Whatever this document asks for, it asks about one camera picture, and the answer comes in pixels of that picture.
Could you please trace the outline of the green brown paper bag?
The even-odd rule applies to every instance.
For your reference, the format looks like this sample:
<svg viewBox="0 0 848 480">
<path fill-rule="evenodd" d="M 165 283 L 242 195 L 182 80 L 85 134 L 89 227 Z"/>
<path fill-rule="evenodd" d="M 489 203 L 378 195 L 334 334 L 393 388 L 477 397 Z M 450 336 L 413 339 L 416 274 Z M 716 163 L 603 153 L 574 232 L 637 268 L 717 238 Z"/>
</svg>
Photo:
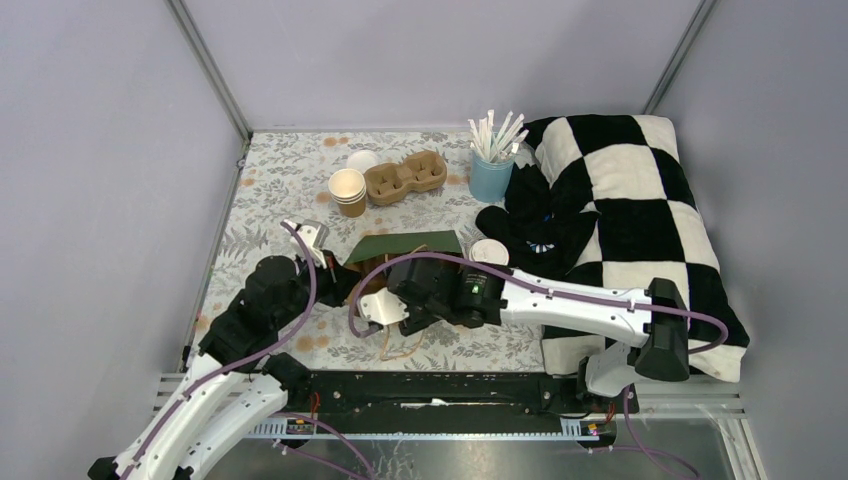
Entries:
<svg viewBox="0 0 848 480">
<path fill-rule="evenodd" d="M 365 330 L 373 326 L 373 323 L 359 312 L 357 300 L 354 299 L 356 289 L 364 285 L 361 298 L 377 293 L 387 286 L 389 270 L 376 274 L 366 282 L 365 277 L 389 260 L 421 252 L 444 253 L 460 258 L 464 256 L 463 247 L 453 230 L 394 234 L 381 230 L 377 234 L 368 232 L 360 239 L 344 263 L 346 269 L 359 275 L 345 299 L 345 305 L 353 308 L 354 319 L 359 321 L 359 328 Z M 428 339 L 431 334 L 426 330 L 404 335 L 401 331 L 403 325 L 401 322 L 399 326 L 384 326 L 370 336 L 370 339 L 382 337 L 379 341 L 379 353 L 374 354 L 376 361 L 382 364 L 408 363 L 408 358 L 414 357 L 422 346 L 427 348 L 433 343 L 433 340 Z"/>
</svg>

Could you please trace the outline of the stack of white cup lids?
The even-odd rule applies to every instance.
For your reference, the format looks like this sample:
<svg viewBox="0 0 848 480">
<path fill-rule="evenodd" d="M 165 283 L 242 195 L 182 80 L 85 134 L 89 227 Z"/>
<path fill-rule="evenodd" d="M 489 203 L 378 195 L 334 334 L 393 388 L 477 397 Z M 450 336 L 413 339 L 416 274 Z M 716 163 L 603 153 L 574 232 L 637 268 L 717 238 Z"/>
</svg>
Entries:
<svg viewBox="0 0 848 480">
<path fill-rule="evenodd" d="M 365 173 L 379 163 L 380 158 L 375 152 L 371 150 L 358 150 L 348 156 L 346 167 L 360 173 Z"/>
</svg>

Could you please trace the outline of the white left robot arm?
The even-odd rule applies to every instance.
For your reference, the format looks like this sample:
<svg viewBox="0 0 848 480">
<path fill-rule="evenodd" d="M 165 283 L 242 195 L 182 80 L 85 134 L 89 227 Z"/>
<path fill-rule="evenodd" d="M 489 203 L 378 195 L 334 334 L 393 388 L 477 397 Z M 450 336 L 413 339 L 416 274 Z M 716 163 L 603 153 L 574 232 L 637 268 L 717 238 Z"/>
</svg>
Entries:
<svg viewBox="0 0 848 480">
<path fill-rule="evenodd" d="M 335 266 L 324 249 L 325 225 L 285 220 L 282 226 L 300 255 L 257 263 L 154 419 L 122 453 L 97 459 L 89 478 L 203 479 L 267 417 L 307 404 L 307 372 L 278 350 L 316 303 L 341 305 L 356 275 Z"/>
</svg>

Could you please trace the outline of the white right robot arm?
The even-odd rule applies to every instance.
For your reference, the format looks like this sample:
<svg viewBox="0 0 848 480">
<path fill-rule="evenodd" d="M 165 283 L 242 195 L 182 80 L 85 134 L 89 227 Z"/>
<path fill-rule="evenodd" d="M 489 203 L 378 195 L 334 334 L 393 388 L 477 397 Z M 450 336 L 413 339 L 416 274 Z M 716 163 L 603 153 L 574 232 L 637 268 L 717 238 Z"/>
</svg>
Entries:
<svg viewBox="0 0 848 480">
<path fill-rule="evenodd" d="M 370 333 L 412 322 L 419 331 L 438 321 L 477 328 L 521 323 L 598 335 L 612 341 L 580 362 L 575 402 L 597 412 L 639 379 L 682 382 L 690 376 L 689 313 L 675 283 L 655 278 L 648 288 L 606 289 L 542 278 L 520 269 L 423 252 L 394 258 L 375 270 L 385 288 L 352 301 Z"/>
</svg>

